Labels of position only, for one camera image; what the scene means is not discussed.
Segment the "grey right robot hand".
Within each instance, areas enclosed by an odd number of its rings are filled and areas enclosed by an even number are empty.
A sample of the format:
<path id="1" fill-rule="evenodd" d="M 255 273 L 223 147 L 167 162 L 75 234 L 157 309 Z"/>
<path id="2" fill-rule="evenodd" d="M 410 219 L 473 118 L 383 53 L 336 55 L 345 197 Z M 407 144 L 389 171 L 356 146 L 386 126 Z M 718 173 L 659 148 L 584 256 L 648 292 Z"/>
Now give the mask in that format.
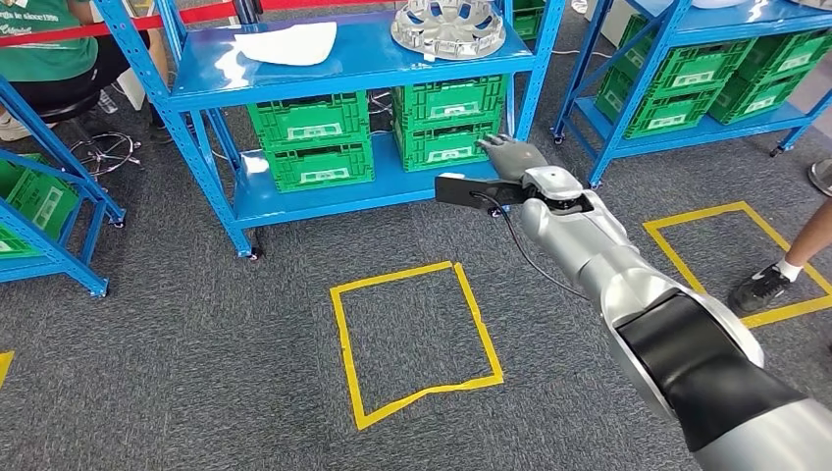
<path id="1" fill-rule="evenodd" d="M 476 144 L 486 152 L 496 173 L 505 181 L 518 182 L 527 170 L 548 165 L 536 146 L 507 134 L 486 134 Z"/>

